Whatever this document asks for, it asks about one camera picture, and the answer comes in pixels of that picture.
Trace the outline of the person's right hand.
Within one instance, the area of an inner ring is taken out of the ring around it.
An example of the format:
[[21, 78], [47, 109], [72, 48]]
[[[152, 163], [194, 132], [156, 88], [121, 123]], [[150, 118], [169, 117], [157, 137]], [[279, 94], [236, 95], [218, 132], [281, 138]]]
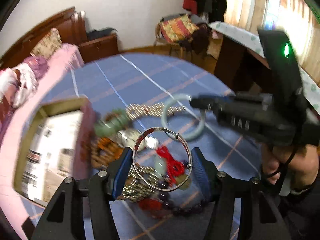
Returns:
[[[270, 175], [277, 171], [281, 163], [286, 163], [293, 152], [292, 147], [274, 147], [272, 150], [266, 145], [261, 145], [263, 174]], [[319, 156], [317, 147], [306, 145], [299, 148], [288, 164], [288, 170], [293, 172], [291, 187], [302, 189], [313, 184], [319, 170]]]

